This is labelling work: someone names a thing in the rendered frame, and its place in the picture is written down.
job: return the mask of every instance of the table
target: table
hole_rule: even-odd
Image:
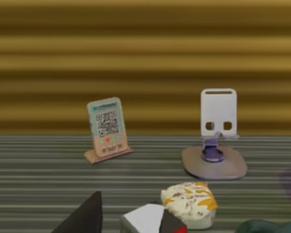
[[[102,191],[103,233],[117,233],[121,215],[160,200],[160,190],[194,181],[181,151],[198,136],[129,136],[132,154],[96,165],[83,157],[89,135],[0,134],[0,233],[49,233],[95,191]],[[248,175],[210,181],[219,209],[204,233],[232,233],[247,219],[291,221],[291,136],[249,137],[237,149]]]

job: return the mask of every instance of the golden wall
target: golden wall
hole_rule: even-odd
[[[291,0],[0,0],[0,133],[199,134],[200,91],[238,92],[239,134],[291,134]]]

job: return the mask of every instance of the bread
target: bread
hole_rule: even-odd
[[[218,207],[207,184],[202,182],[182,183],[162,190],[161,201],[192,230],[211,227]]]

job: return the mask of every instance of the phone holder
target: phone holder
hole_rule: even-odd
[[[234,180],[247,173],[242,156],[233,148],[219,146],[219,138],[238,139],[237,94],[233,89],[205,89],[201,92],[201,134],[203,144],[182,152],[185,170],[203,180]]]

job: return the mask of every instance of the stand base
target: stand base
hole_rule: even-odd
[[[189,147],[182,152],[185,170],[203,180],[235,180],[244,177],[247,165],[242,156],[230,147],[219,146],[223,152],[223,161],[218,163],[206,162],[202,158],[202,146]]]
[[[107,160],[107,159],[110,159],[110,158],[113,158],[113,157],[116,157],[116,156],[119,156],[119,155],[122,155],[122,154],[127,154],[127,153],[131,153],[133,152],[133,150],[131,148],[127,148],[125,150],[122,150],[122,151],[119,151],[119,152],[116,152],[116,153],[113,153],[113,154],[110,154],[110,155],[106,155],[106,156],[103,156],[103,157],[98,157],[95,153],[94,150],[88,150],[84,153],[84,157],[91,163],[91,164],[95,164],[95,163],[98,163],[100,161],[103,161],[103,160]]]

